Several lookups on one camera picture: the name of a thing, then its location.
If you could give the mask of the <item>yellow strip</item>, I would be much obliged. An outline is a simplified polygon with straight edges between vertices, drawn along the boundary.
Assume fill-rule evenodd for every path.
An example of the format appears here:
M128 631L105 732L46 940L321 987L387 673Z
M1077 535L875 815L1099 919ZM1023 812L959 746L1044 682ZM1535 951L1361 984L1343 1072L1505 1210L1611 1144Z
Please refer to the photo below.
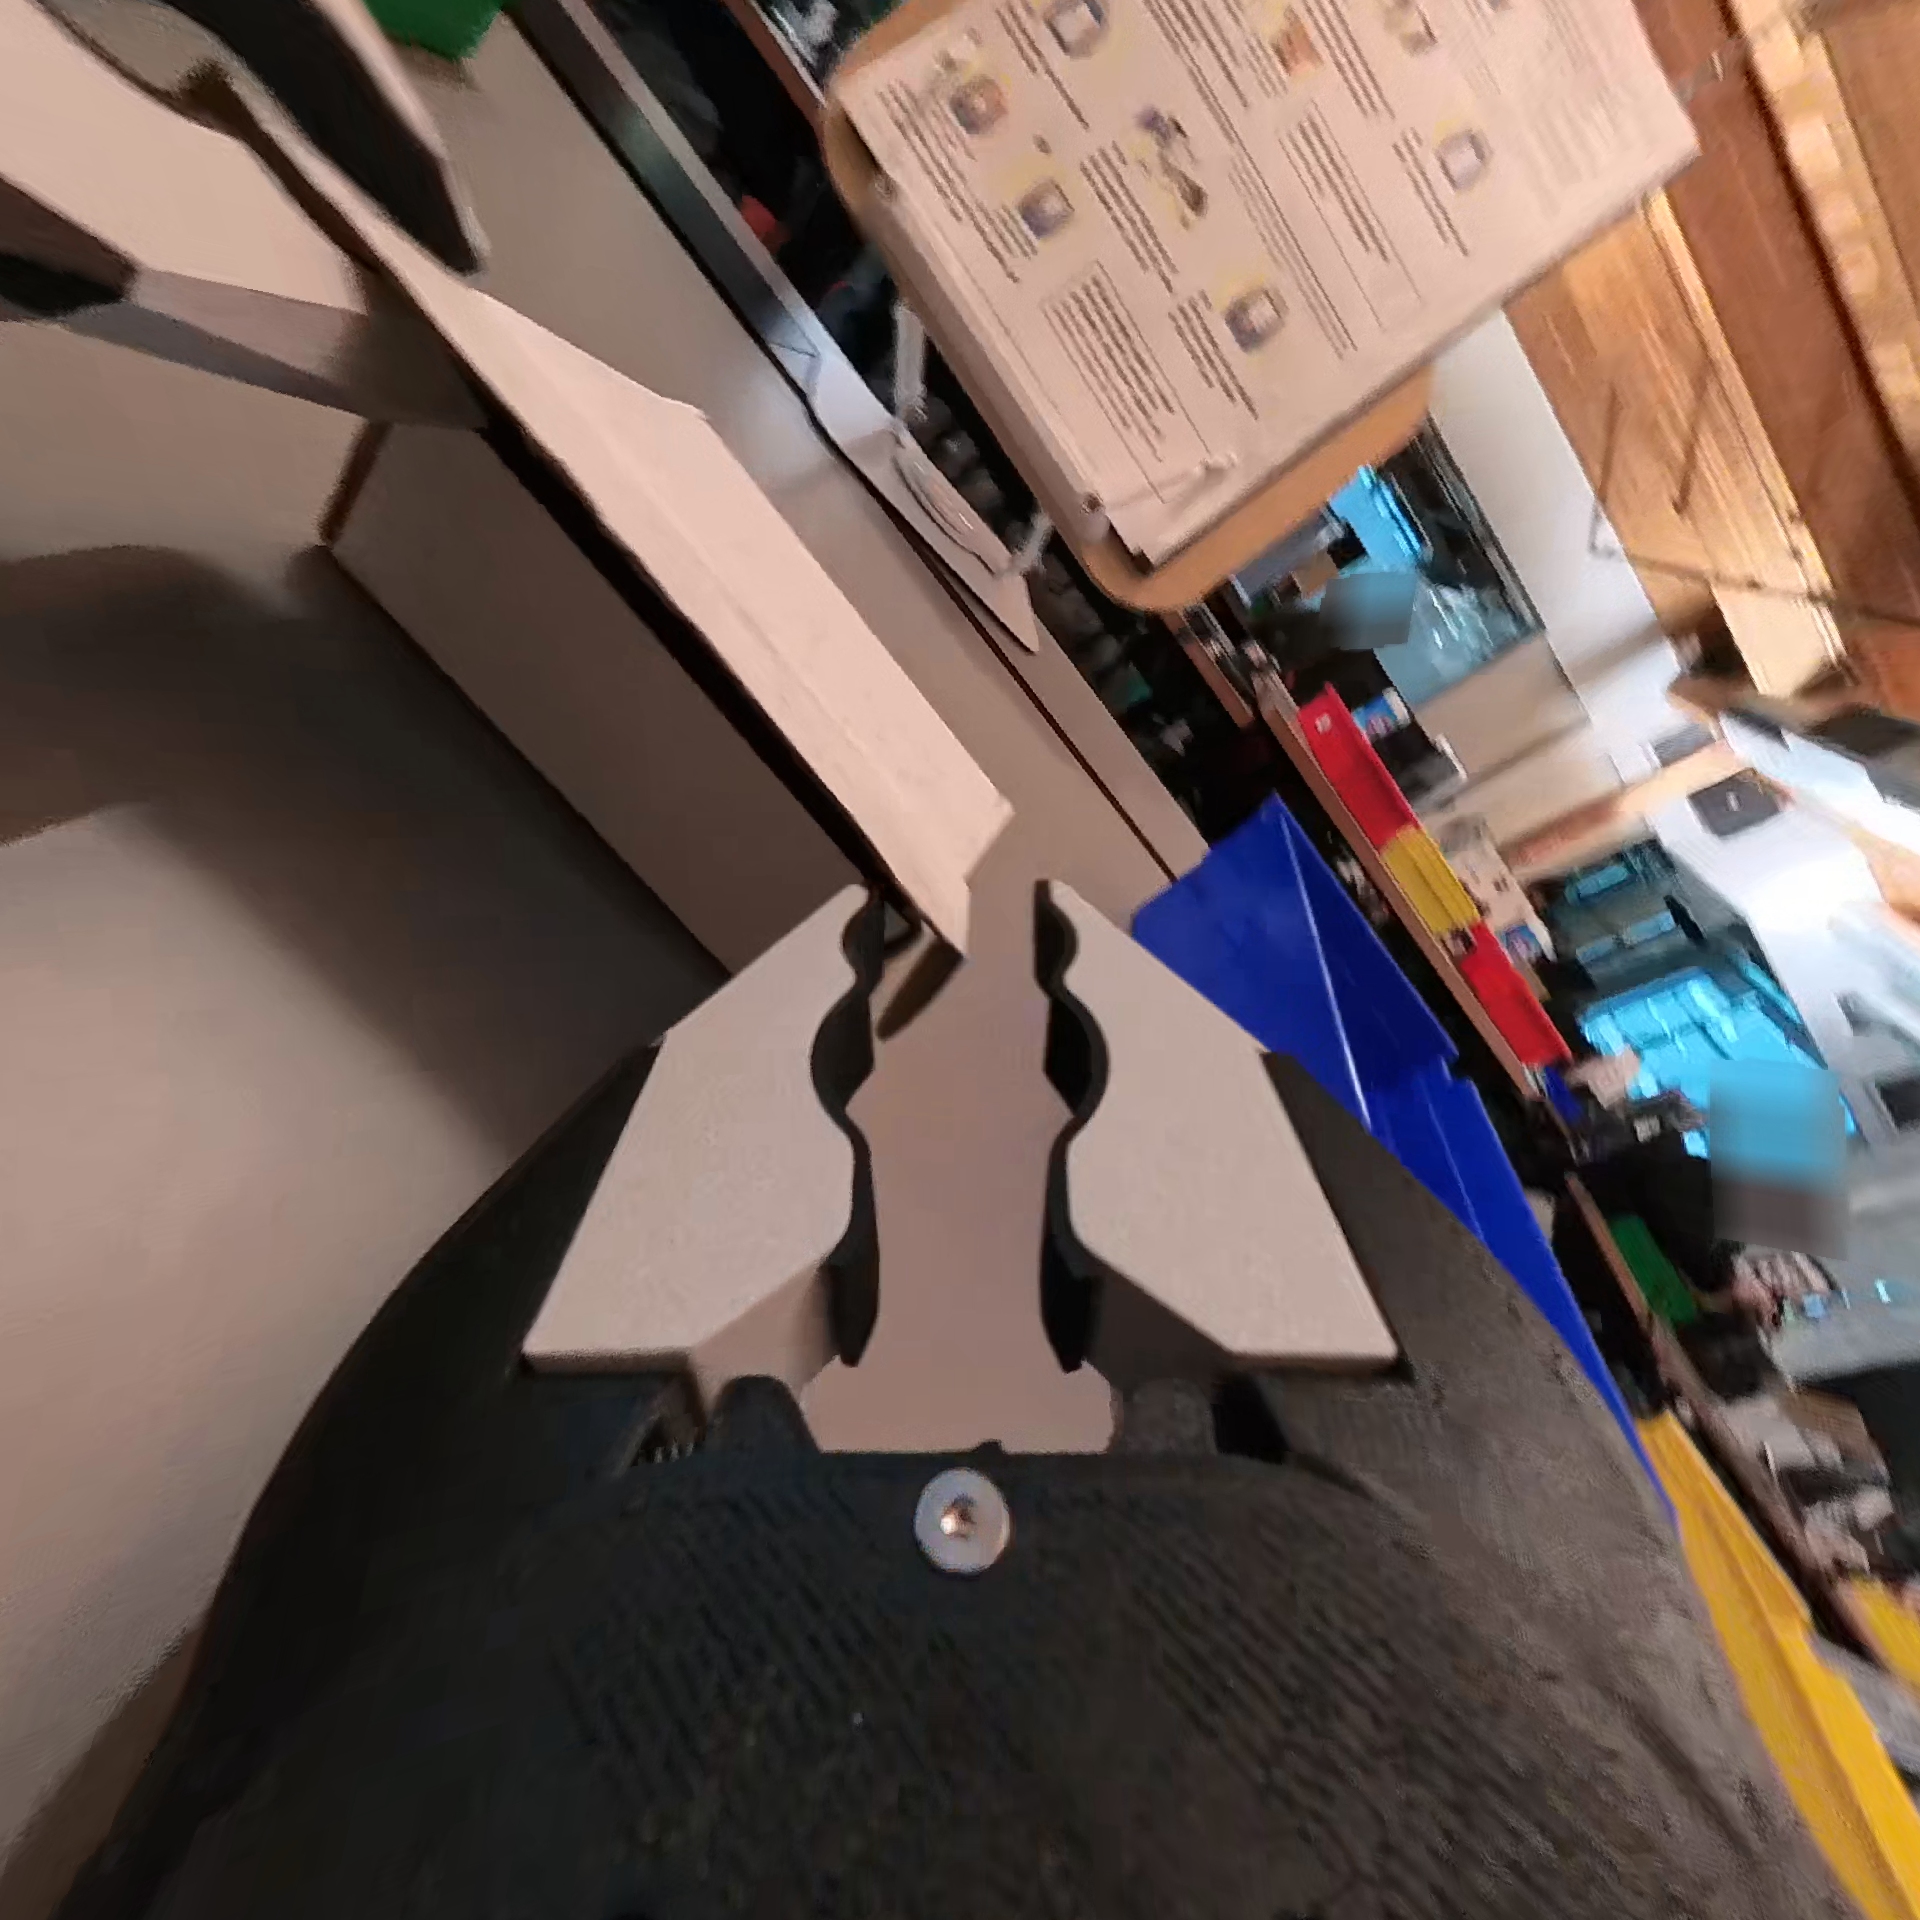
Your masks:
M1815 1622L1736 1499L1671 1416L1638 1422L1694 1584L1787 1793L1861 1915L1917 1915L1917 1812Z

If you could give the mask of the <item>blue plastic bin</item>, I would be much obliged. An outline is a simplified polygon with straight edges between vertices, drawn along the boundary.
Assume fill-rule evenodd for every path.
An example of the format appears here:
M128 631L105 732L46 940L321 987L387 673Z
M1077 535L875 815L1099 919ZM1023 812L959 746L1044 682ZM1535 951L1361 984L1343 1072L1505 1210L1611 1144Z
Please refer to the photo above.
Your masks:
M1519 1175L1456 1047L1372 926L1271 801L1207 860L1134 916L1136 942L1243 1027L1292 1083L1324 1088L1372 1148L1310 1139L1334 1171L1337 1224L1357 1234L1407 1364L1454 1339L1481 1362L1519 1452L1519 1300L1553 1339L1558 1374L1581 1374L1614 1418L1648 1484L1651 1512L1676 1534L1673 1503L1589 1316L1549 1250Z

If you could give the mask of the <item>yellow box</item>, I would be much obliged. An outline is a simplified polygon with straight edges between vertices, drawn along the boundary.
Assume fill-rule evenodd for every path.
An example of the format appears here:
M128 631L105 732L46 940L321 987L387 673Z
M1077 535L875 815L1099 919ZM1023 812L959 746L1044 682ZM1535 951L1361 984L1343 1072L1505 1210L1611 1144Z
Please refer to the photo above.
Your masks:
M1446 856L1425 828L1398 828L1379 851L1380 862L1405 899L1413 916L1435 940L1469 940L1484 924L1484 908L1451 872Z

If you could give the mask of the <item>green plastic bin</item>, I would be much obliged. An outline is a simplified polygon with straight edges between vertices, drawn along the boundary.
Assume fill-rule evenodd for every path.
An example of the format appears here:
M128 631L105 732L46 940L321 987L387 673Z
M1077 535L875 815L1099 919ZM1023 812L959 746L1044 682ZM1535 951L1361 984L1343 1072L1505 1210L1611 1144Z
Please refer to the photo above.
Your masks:
M1669 1329L1684 1329L1699 1319L1699 1298L1684 1273L1640 1216L1609 1216L1609 1234L1625 1262L1651 1314Z
M443 63L472 57L504 8L500 0L367 2L373 22L392 43Z

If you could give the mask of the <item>white cardboard mailer box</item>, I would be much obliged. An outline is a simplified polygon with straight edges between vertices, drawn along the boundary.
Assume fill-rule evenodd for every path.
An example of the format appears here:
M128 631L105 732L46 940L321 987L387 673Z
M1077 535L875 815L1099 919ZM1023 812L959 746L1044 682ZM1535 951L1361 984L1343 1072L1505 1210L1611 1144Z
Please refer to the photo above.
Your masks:
M261 86L231 88L265 151L448 350L499 459L660 641L691 639L688 673L716 673L710 700L743 704L847 858L966 953L972 882L1012 808L713 424L443 267Z

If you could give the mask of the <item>wooden display board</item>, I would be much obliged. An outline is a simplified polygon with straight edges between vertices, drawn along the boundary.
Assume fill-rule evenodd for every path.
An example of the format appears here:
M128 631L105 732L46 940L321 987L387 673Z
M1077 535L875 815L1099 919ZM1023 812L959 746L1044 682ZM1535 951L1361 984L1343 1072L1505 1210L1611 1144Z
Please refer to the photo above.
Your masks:
M905 312L923 324L957 388L972 401L996 446L1011 458L1052 531L1110 601L1142 612L1199 603L1324 507L1355 472L1400 450L1428 419L1431 368L1416 368L1353 420L1327 433L1292 467L1272 473L1217 524L1160 564L1144 564L1108 524L1069 494L1068 473L1040 428L990 363L953 300L929 278L923 250L905 235L893 190L854 134L835 72L820 108L828 174L847 217L879 252Z

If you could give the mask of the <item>red plastic bin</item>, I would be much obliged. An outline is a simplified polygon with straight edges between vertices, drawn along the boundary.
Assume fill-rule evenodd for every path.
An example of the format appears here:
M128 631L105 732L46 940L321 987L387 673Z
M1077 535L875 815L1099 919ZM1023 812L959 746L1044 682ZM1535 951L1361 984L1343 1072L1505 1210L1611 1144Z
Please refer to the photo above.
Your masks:
M1524 1067L1558 1067L1572 1059L1541 998L1484 919L1454 932L1451 946L1476 1006Z
M1324 688L1301 704L1299 714L1311 761L1366 846L1387 849L1403 833L1420 828L1420 817L1337 688Z

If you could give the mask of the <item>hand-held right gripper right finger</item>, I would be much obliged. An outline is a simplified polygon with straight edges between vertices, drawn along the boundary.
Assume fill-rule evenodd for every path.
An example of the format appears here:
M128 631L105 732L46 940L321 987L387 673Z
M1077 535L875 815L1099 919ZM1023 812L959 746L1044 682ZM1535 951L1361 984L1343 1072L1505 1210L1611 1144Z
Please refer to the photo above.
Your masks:
M1036 888L1046 1153L1040 1319L1113 1395L1400 1358L1276 1063L1060 881Z

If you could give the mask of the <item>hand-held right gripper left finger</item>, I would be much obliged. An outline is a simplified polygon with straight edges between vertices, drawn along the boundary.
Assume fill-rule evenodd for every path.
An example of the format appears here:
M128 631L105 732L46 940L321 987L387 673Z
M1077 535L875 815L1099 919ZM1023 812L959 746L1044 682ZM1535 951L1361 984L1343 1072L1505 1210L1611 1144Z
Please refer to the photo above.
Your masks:
M879 1306L873 1072L879 902L847 888L670 1027L520 1355L539 1374L766 1377L856 1364Z

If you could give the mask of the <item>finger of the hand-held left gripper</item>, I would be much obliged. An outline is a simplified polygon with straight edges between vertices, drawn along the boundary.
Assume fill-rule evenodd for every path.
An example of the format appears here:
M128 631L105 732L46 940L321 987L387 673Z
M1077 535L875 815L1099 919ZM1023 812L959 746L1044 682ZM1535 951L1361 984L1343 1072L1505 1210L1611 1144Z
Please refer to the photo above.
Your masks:
M265 254L107 235L3 188L3 318L305 401L375 426L476 430L484 411L439 338L318 231Z
M359 2L53 2L51 18L183 120L249 145L294 180L276 134L350 180L439 260L472 278L484 231L439 126Z

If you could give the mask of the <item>printed instruction sheet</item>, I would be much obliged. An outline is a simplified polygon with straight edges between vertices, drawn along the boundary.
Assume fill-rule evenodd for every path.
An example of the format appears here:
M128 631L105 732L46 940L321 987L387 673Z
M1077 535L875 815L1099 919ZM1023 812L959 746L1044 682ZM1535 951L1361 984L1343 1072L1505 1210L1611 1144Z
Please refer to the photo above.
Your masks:
M1028 488L1150 568L1695 158L1603 2L901 8L828 106Z

